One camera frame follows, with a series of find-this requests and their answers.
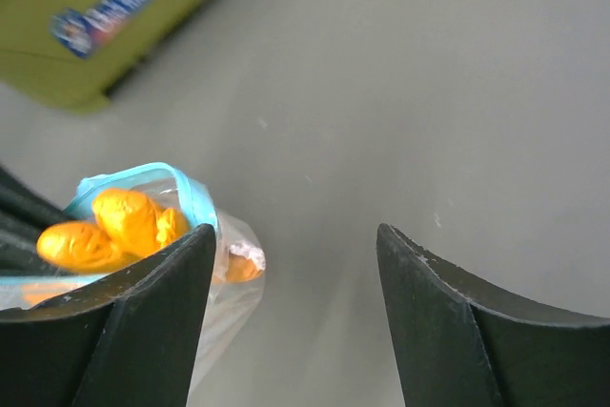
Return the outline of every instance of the olive green container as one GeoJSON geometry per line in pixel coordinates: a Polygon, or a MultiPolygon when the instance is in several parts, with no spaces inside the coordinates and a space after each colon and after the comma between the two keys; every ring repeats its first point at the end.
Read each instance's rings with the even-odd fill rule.
{"type": "Polygon", "coordinates": [[[65,9],[86,11],[100,0],[0,0],[0,80],[51,107],[91,112],[110,87],[202,0],[151,0],[87,59],[51,34],[65,9]]]}

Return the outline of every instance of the gray surface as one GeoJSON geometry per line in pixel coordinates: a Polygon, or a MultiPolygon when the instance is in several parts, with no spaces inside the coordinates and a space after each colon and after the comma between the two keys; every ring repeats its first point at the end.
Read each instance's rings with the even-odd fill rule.
{"type": "Polygon", "coordinates": [[[0,92],[2,160],[65,203],[166,160],[269,255],[195,405],[399,406],[381,221],[517,293],[610,316],[607,0],[217,0],[108,111],[0,92]]]}

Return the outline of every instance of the plastic bag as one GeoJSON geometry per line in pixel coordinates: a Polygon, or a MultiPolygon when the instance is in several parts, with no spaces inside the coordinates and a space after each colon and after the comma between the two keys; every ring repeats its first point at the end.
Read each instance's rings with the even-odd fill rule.
{"type": "MultiPolygon", "coordinates": [[[[207,189],[181,171],[163,163],[148,164],[121,173],[86,178],[66,213],[92,220],[92,201],[108,188],[137,190],[163,207],[179,208],[191,228],[210,224],[216,232],[213,282],[193,368],[191,391],[231,343],[260,301],[264,287],[265,258],[250,227],[218,211],[207,189]],[[232,257],[252,261],[261,273],[250,281],[228,282],[232,257]]],[[[62,277],[0,277],[0,309],[30,308],[56,295],[86,286],[103,275],[62,277]]]]}

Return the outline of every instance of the bag of snacks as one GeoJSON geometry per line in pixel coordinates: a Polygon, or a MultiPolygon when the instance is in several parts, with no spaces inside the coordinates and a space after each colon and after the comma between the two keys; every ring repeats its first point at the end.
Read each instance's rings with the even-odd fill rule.
{"type": "Polygon", "coordinates": [[[29,308],[86,286],[210,224],[216,253],[191,390],[227,348],[263,293],[265,255],[250,227],[214,207],[205,186],[164,163],[81,181],[65,213],[37,251],[68,276],[0,278],[0,308],[29,308]]]}

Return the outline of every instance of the label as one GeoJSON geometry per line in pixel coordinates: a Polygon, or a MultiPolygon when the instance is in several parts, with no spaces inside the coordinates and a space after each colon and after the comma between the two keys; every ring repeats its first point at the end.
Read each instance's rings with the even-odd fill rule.
{"type": "Polygon", "coordinates": [[[66,9],[51,20],[51,34],[86,59],[108,44],[151,0],[100,0],[81,13],[66,9]]]}

